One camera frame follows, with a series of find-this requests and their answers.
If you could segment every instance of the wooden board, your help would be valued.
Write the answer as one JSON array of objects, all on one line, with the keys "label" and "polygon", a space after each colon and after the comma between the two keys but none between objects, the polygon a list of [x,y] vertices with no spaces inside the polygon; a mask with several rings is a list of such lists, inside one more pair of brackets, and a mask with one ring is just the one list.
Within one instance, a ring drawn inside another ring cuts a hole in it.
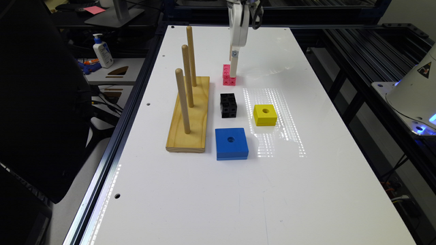
[{"label": "wooden board", "polygon": [[166,142],[169,152],[202,153],[206,142],[207,107],[209,100],[209,77],[197,77],[197,86],[192,88],[193,108],[188,107],[191,133],[183,129],[180,99],[177,95],[172,115],[170,132]]}]

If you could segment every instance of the blue label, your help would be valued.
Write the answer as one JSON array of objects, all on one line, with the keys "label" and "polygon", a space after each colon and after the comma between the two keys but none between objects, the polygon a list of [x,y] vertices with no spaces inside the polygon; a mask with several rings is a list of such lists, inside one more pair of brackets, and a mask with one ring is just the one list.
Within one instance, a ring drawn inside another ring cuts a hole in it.
[{"label": "blue label", "polygon": [[106,51],[108,51],[108,53],[110,53],[108,44],[103,44],[103,47],[106,49]]}]

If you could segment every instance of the black cube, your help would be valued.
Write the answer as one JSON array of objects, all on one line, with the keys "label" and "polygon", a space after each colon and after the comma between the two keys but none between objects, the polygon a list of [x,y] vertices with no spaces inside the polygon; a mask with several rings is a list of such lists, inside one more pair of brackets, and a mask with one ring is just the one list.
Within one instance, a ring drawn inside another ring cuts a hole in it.
[{"label": "black cube", "polygon": [[220,103],[222,118],[236,118],[238,106],[233,93],[221,94]]}]

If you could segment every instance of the blue block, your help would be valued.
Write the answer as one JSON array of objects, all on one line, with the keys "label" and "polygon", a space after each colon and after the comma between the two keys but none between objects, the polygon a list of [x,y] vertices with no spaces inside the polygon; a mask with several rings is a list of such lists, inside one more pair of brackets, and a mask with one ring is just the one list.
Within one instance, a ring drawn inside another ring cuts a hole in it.
[{"label": "blue block", "polygon": [[243,160],[248,157],[247,138],[243,128],[215,129],[217,160]]}]

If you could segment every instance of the pump bottle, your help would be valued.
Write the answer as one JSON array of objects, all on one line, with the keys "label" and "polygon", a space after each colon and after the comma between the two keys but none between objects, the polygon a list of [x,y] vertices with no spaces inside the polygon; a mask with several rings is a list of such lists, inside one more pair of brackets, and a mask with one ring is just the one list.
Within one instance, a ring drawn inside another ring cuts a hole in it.
[{"label": "pump bottle", "polygon": [[101,41],[99,37],[102,35],[101,33],[97,33],[93,35],[94,35],[94,42],[95,42],[93,48],[100,62],[100,65],[102,65],[103,68],[109,68],[114,63],[114,59],[110,54],[108,44],[106,42]]}]

